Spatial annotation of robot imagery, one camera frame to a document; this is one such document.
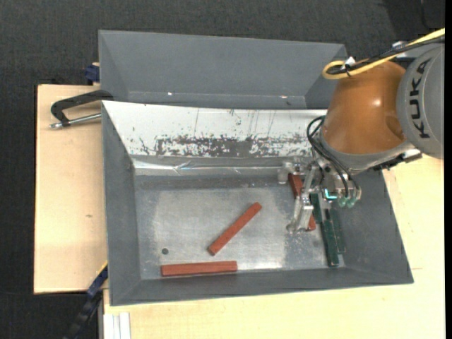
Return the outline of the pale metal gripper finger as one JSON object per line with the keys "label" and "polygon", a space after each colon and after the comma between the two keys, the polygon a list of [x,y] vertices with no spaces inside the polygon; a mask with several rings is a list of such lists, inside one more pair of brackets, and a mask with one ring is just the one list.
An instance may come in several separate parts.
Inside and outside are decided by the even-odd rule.
{"label": "pale metal gripper finger", "polygon": [[296,197],[292,219],[287,225],[286,230],[289,233],[309,231],[309,222],[313,209],[314,207],[307,196],[301,195]]}
{"label": "pale metal gripper finger", "polygon": [[299,160],[285,160],[277,171],[279,184],[286,184],[290,175],[299,175],[301,162]]}

